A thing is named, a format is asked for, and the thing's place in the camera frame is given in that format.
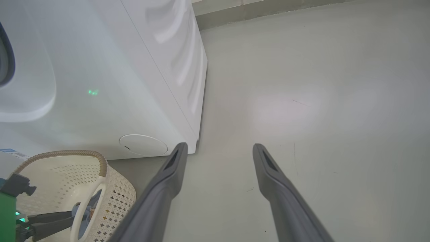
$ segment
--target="washing machine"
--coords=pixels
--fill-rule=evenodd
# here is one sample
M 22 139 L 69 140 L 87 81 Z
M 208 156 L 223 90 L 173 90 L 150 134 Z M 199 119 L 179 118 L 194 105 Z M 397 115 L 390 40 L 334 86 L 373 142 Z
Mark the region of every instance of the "washing machine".
M 0 0 L 0 151 L 196 151 L 207 57 L 189 0 Z

